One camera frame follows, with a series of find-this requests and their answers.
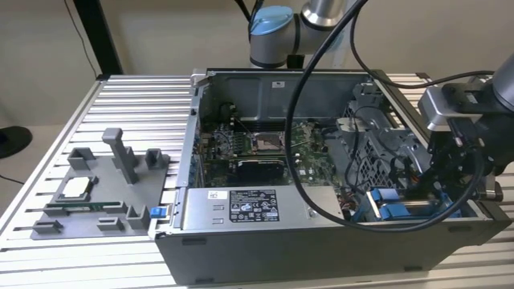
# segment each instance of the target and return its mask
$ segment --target black stand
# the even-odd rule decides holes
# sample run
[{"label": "black stand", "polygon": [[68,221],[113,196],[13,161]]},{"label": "black stand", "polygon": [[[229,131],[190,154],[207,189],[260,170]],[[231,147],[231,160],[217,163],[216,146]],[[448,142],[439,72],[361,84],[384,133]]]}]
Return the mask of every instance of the black stand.
[{"label": "black stand", "polygon": [[0,129],[0,158],[6,158],[20,152],[32,141],[30,131],[21,126]]}]

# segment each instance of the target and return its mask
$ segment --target aluminum table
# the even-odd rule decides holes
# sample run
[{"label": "aluminum table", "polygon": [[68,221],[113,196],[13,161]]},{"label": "aluminum table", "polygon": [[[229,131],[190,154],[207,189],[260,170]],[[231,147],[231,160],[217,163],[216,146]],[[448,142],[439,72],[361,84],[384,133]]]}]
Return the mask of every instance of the aluminum table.
[{"label": "aluminum table", "polygon": [[[425,82],[412,73],[388,76],[404,84]],[[423,91],[401,90],[415,109]],[[96,155],[108,154],[108,145],[101,142],[106,127],[124,130],[122,141],[134,153],[160,148],[170,156],[161,203],[173,201],[189,102],[189,76],[112,76],[96,81],[0,218],[0,287],[180,288],[149,237],[33,241],[29,236],[30,226],[68,170],[65,158],[72,148],[86,146]],[[504,193],[502,209],[514,218],[512,165],[496,180]],[[487,244],[459,249],[428,272],[223,288],[514,288],[512,229],[514,225]]]}]

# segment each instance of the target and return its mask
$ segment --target wire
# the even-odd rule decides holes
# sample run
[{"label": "wire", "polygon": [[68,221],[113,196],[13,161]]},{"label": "wire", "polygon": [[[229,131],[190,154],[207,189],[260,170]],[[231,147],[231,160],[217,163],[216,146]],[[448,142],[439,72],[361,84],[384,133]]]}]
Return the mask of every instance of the wire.
[{"label": "wire", "polygon": [[227,151],[224,152],[225,154],[229,153],[231,151],[231,140],[228,139],[227,135],[224,133],[221,133],[220,131],[215,131],[213,134],[219,134],[221,137],[224,137],[224,139],[227,140]]},{"label": "wire", "polygon": [[249,17],[249,21],[248,21],[248,42],[249,42],[249,38],[251,38],[251,27],[253,25],[255,16],[257,15],[257,12],[259,12],[263,4],[264,4],[264,0],[255,0],[253,8],[251,10],[251,17]]},{"label": "wire", "polygon": [[0,178],[8,180],[8,181],[10,181],[10,182],[16,182],[16,183],[18,183],[20,185],[24,185],[24,184],[25,184],[24,182],[20,182],[20,181],[16,180],[16,179],[10,179],[10,178],[8,178],[8,177],[5,177],[5,176],[2,176],[2,175],[0,175]]},{"label": "wire", "polygon": [[291,150],[291,127],[293,122],[293,114],[295,114],[295,107],[299,99],[299,95],[301,94],[303,86],[305,85],[307,79],[312,73],[313,67],[319,62],[319,59],[321,58],[324,52],[327,51],[328,47],[331,46],[331,43],[333,42],[335,38],[337,37],[339,33],[344,29],[344,26],[351,21],[352,17],[355,16],[357,10],[361,8],[361,6],[365,4],[367,0],[356,0],[353,5],[349,7],[347,13],[343,15],[343,18],[339,20],[337,24],[335,25],[331,33],[328,34],[327,38],[324,39],[320,47],[317,48],[316,52],[312,55],[312,58],[307,64],[307,67],[301,73],[301,76],[299,77],[299,80],[296,82],[296,86],[291,95],[289,100],[289,106],[287,108],[287,116],[285,116],[285,130],[284,130],[284,136],[285,136],[285,162],[287,167],[289,169],[289,174],[295,183],[295,187],[297,189],[299,195],[303,199],[303,201],[307,203],[307,205],[311,207],[313,211],[317,212],[319,215],[321,215],[324,218],[331,220],[332,222],[337,223],[339,225],[348,226],[355,229],[361,229],[364,231],[369,232],[412,232],[421,229],[428,228],[429,226],[435,225],[440,221],[443,221],[460,207],[460,205],[468,200],[468,198],[472,196],[472,193],[475,192],[476,186],[480,182],[480,178],[483,175],[484,170],[484,161],[482,153],[478,151],[478,149],[472,150],[472,160],[475,164],[475,174],[471,177],[471,180],[467,183],[464,193],[459,196],[456,201],[448,206],[448,208],[435,217],[432,217],[428,220],[424,220],[420,223],[416,223],[412,226],[408,227],[399,227],[399,228],[380,228],[376,226],[365,226],[359,223],[349,222],[347,220],[340,219],[335,215],[329,214],[323,208],[320,208],[315,202],[312,202],[305,190],[301,187],[301,180],[299,179],[297,172],[295,169],[295,163],[293,163],[293,156],[292,156],[292,150]]},{"label": "wire", "polygon": [[416,84],[416,85],[405,85],[405,84],[399,84],[399,83],[395,83],[392,82],[391,80],[385,79],[385,78],[381,78],[368,67],[367,65],[364,64],[364,62],[361,61],[360,59],[360,56],[359,56],[359,53],[356,52],[356,48],[355,48],[355,25],[356,25],[356,20],[357,20],[357,16],[359,16],[359,13],[360,13],[360,9],[357,9],[356,13],[355,13],[355,16],[353,16],[353,21],[351,23],[351,28],[349,28],[349,48],[351,48],[351,53],[353,54],[353,57],[355,57],[355,60],[356,62],[359,63],[361,69],[368,73],[368,75],[379,80],[379,82],[389,85],[389,86],[393,86],[393,87],[397,87],[399,89],[423,89],[424,87],[428,87],[428,86],[432,86],[435,84],[439,84],[439,83],[443,83],[443,82],[447,82],[447,81],[451,81],[451,80],[455,80],[455,79],[459,79],[459,78],[463,78],[463,77],[468,77],[468,76],[476,76],[476,75],[491,75],[494,74],[494,71],[491,70],[476,70],[476,71],[471,71],[471,72],[464,72],[464,73],[460,73],[460,74],[455,74],[455,75],[451,75],[451,76],[447,76],[447,77],[443,77],[440,79],[436,79],[433,81],[429,81],[429,82],[425,82],[423,84]]},{"label": "wire", "polygon": [[82,36],[81,36],[81,34],[80,34],[77,25],[76,25],[76,23],[74,23],[74,19],[73,19],[73,16],[72,16],[72,12],[69,11],[68,2],[66,2],[66,0],[62,0],[62,1],[64,1],[65,9],[66,9],[66,11],[68,11],[69,18],[70,18],[70,20],[72,20],[72,24],[73,24],[73,27],[74,27],[74,31],[76,31],[76,33],[77,33],[77,35],[78,35],[78,38],[80,38],[81,48],[84,49],[85,58],[88,59],[88,63],[89,63],[90,69],[93,70],[94,78],[96,78],[97,72],[96,72],[93,63],[90,62],[90,58],[89,58],[89,55],[88,55],[88,50],[86,50],[86,48],[85,48],[84,38],[82,38]]},{"label": "wire", "polygon": [[377,107],[373,107],[371,105],[363,105],[360,106],[355,111],[353,113],[351,114],[351,118],[353,119],[353,131],[355,131],[355,139],[353,139],[353,148],[351,150],[351,155],[349,155],[349,162],[347,163],[347,166],[345,166],[345,170],[344,170],[344,182],[345,184],[349,186],[349,188],[353,190],[355,193],[359,193],[359,194],[364,194],[364,192],[351,184],[349,182],[349,169],[351,169],[351,166],[353,165],[353,162],[355,162],[355,158],[356,158],[356,152],[357,152],[357,149],[359,149],[359,127],[356,125],[356,121],[355,121],[355,118],[356,118],[356,113],[359,112],[360,109],[363,108],[375,108],[375,109],[379,109]]},{"label": "wire", "polygon": [[240,9],[240,12],[243,12],[244,14],[244,18],[247,19],[247,21],[249,22],[249,12],[248,12],[248,8],[247,6],[244,5],[244,2],[243,0],[233,0],[236,3],[237,3],[237,6],[239,6],[239,9]]}]

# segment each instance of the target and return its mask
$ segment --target motherboard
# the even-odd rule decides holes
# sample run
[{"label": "motherboard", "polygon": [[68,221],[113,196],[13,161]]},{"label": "motherboard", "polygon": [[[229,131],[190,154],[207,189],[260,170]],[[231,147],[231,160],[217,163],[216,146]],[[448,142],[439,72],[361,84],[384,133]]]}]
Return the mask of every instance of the motherboard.
[{"label": "motherboard", "polygon": [[[291,147],[303,185],[340,186],[335,165],[315,121],[293,123]],[[289,185],[283,122],[256,124],[232,119],[201,133],[207,187]]]}]

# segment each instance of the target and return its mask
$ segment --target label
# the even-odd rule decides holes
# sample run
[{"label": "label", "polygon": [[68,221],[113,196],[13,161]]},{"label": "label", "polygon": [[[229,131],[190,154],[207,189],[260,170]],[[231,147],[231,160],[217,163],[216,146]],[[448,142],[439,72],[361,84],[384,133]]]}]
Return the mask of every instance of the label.
[{"label": "label", "polygon": [[271,88],[272,89],[283,89],[285,87],[285,82],[284,81],[273,81],[271,83]]},{"label": "label", "polygon": [[233,223],[280,221],[275,190],[231,191],[229,206]]},{"label": "label", "polygon": [[228,196],[227,191],[208,191],[207,199],[209,200],[225,200]]}]

